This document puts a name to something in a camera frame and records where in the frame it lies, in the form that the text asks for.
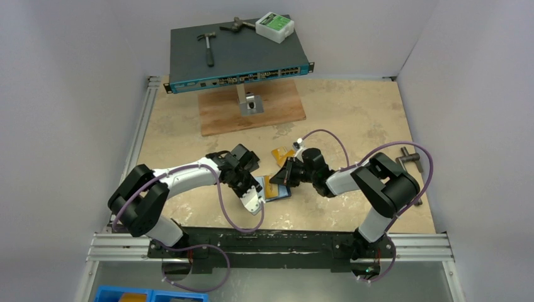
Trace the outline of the single gold credit card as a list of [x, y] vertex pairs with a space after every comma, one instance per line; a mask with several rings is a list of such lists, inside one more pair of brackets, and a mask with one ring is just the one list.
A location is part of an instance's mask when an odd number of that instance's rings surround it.
[[266, 199], [277, 198], [279, 195], [279, 189], [277, 184], [267, 183], [264, 189], [264, 195]]

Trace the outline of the blue leather card holder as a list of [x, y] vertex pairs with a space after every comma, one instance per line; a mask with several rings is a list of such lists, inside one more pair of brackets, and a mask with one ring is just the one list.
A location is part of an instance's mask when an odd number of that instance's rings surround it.
[[272, 184], [270, 183], [270, 179], [271, 176], [269, 175], [255, 177], [255, 180], [257, 180], [261, 186], [261, 190], [258, 194], [266, 203], [287, 199], [292, 196], [291, 190], [288, 186]]

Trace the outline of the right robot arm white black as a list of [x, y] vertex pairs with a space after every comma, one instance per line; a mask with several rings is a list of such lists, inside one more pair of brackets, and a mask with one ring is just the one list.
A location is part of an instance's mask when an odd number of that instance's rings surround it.
[[355, 251], [368, 256], [378, 248], [387, 226], [420, 193], [418, 182], [399, 164], [379, 152], [367, 164], [345, 171], [332, 170], [318, 148], [307, 148], [301, 158], [288, 157], [270, 178], [271, 184], [297, 187], [311, 183], [319, 195], [333, 198], [361, 191], [371, 204], [363, 223], [355, 230]]

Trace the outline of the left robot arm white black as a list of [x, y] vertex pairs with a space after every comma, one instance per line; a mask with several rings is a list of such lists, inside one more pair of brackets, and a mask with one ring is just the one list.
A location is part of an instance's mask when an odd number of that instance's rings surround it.
[[157, 242], [171, 257], [181, 257], [189, 246], [189, 235], [162, 211], [166, 202], [181, 193], [203, 186], [227, 185], [253, 215], [264, 215], [262, 186], [252, 175], [259, 157], [242, 144], [232, 150], [212, 152], [190, 164], [166, 169], [135, 166], [108, 200], [114, 215], [111, 225], [122, 225], [133, 237], [146, 236]]

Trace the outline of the brown wooden board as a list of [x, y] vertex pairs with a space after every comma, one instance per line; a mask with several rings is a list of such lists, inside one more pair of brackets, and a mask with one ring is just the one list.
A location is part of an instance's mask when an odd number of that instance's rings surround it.
[[204, 137], [273, 126], [306, 119], [295, 81], [275, 80], [244, 84], [246, 92], [261, 97], [262, 113], [251, 114], [239, 102], [239, 86], [215, 88], [198, 95], [201, 134]]

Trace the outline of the small black hammer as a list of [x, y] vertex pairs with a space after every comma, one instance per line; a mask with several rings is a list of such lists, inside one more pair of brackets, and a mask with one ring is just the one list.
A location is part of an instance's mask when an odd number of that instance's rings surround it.
[[211, 38], [215, 38], [216, 36], [217, 36], [216, 32], [213, 31], [213, 32], [210, 32], [210, 33], [204, 33], [204, 34], [198, 35], [197, 38], [196, 38], [198, 41], [201, 41], [201, 40], [205, 41], [205, 45], [206, 45], [206, 63], [207, 63], [208, 67], [213, 67], [215, 65], [213, 52], [212, 52], [212, 48], [211, 48], [211, 44], [210, 44], [210, 39]]

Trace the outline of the white green electrical box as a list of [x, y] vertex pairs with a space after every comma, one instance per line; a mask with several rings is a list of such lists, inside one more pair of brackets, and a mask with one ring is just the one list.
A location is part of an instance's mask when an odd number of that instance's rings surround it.
[[255, 22], [256, 34], [273, 42], [282, 43], [293, 34], [295, 22], [289, 17], [269, 12]]

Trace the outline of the dark metal tool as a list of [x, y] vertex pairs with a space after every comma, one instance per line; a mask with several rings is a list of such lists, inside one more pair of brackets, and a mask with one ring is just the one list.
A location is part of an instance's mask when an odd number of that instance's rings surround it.
[[247, 21], [244, 21], [238, 17], [234, 18], [234, 22], [229, 26], [220, 26], [219, 29], [222, 31], [231, 31], [233, 33], [239, 33], [243, 28], [249, 28], [252, 30], [256, 30], [256, 25], [249, 23]]

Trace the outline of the blue plastic bin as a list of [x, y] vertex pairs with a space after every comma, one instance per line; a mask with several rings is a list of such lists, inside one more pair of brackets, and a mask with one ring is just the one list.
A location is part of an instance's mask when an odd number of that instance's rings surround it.
[[120, 286], [99, 286], [93, 301], [121, 301], [128, 294], [139, 296], [140, 301], [210, 301], [208, 294]]

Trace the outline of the metal stand bracket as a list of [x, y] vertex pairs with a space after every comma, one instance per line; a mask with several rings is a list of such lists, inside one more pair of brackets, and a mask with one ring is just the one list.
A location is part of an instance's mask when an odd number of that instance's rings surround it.
[[251, 116], [264, 113], [263, 100], [260, 95], [246, 92], [244, 84], [236, 86], [239, 110], [242, 116]]

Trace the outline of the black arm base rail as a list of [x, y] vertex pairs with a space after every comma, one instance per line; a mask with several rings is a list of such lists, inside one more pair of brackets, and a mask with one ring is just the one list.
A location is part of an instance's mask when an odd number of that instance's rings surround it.
[[214, 268], [328, 269], [356, 276], [379, 275], [381, 248], [394, 244], [383, 236], [375, 243], [356, 238], [355, 232], [258, 230], [240, 233], [232, 228], [187, 227], [189, 246], [169, 250], [150, 241], [150, 258], [187, 258], [194, 274]]

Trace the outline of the blue network switch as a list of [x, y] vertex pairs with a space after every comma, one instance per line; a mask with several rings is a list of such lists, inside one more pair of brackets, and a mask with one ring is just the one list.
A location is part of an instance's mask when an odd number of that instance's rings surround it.
[[[222, 31], [230, 22], [177, 28], [170, 31], [169, 81], [167, 93], [197, 91], [295, 76], [314, 71], [296, 32], [282, 43], [273, 42], [246, 29]], [[206, 63], [205, 41], [198, 35], [216, 32], [210, 39], [215, 65]]]

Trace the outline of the aluminium frame rail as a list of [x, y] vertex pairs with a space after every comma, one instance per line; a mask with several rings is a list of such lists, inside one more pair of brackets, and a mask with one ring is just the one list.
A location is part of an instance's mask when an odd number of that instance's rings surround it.
[[[382, 263], [395, 257], [397, 262], [446, 262], [453, 261], [453, 252], [445, 234], [392, 234], [390, 236], [396, 250], [382, 247]], [[182, 262], [187, 258], [150, 258], [150, 240], [147, 237], [133, 238], [121, 233], [97, 233], [93, 235], [87, 262]]]

